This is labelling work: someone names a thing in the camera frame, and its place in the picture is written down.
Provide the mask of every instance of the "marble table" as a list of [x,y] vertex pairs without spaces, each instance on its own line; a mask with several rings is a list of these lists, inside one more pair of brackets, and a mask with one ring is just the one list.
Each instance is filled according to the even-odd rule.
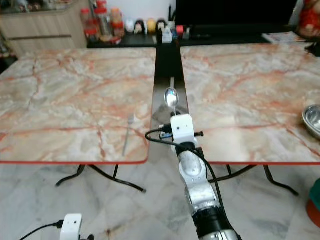
[[154,48],[22,57],[0,76],[0,163],[146,162],[155,61]]
[[189,113],[216,164],[318,165],[302,112],[320,104],[320,59],[303,45],[181,48]]

